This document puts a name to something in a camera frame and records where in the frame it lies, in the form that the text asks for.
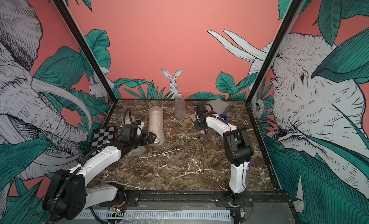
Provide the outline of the bubble wrap pile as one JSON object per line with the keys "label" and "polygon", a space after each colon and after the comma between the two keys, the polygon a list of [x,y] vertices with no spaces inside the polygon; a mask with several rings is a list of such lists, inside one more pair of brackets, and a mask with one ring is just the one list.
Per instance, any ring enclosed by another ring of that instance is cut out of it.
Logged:
{"label": "bubble wrap pile", "polygon": [[164,143],[163,132],[163,107],[154,106],[149,110],[149,132],[156,135],[152,147],[162,146]]}

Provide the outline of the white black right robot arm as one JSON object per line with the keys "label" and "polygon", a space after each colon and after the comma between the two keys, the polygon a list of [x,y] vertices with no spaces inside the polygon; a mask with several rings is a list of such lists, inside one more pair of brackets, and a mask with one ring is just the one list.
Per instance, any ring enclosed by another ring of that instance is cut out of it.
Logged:
{"label": "white black right robot arm", "polygon": [[195,105],[195,121],[193,122],[196,131],[213,129],[224,140],[224,152],[230,163],[230,181],[228,191],[230,193],[230,205],[233,207],[247,207],[247,171],[254,154],[252,144],[246,128],[237,127],[221,118],[209,104]]}

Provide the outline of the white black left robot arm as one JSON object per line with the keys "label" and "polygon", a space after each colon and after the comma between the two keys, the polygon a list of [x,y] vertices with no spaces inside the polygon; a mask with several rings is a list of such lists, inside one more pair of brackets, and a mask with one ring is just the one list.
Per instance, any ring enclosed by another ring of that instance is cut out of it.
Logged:
{"label": "white black left robot arm", "polygon": [[156,134],[143,131],[143,122],[133,121],[130,109],[125,111],[124,117],[129,119],[129,123],[123,123],[120,132],[112,140],[92,149],[78,166],[59,170],[52,176],[42,204],[43,210],[48,212],[48,224],[55,224],[62,219],[72,220],[84,209],[90,209],[94,218],[103,224],[104,220],[96,215],[94,206],[109,203],[116,214],[126,206],[128,196],[122,185],[111,183],[86,188],[98,174],[132,150],[155,143]]}

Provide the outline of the clear textured glass vase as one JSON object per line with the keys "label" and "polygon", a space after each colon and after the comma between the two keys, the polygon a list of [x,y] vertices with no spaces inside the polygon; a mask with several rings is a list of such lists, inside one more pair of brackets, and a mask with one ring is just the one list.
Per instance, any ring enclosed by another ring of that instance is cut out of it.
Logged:
{"label": "clear textured glass vase", "polygon": [[182,94],[177,94],[175,96],[175,117],[179,120],[186,117],[185,97]]}

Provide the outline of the bubble wrap sheet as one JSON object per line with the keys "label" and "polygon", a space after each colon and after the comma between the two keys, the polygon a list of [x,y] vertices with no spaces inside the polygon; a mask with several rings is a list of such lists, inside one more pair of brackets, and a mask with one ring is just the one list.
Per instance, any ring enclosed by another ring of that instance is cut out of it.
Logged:
{"label": "bubble wrap sheet", "polygon": [[214,99],[209,101],[194,101],[194,105],[200,105],[205,104],[205,108],[207,111],[213,110],[218,115],[221,115],[225,112],[225,110],[229,107],[230,103],[220,100],[220,99]]}
{"label": "bubble wrap sheet", "polygon": [[[127,124],[132,124],[132,122],[130,121],[130,118],[129,118],[129,114],[127,114],[126,117],[125,117],[125,124],[126,125]],[[137,157],[137,156],[140,156],[141,154],[143,154],[145,151],[146,151],[145,146],[139,146],[136,149],[131,150],[128,153],[128,156],[129,157]]]}

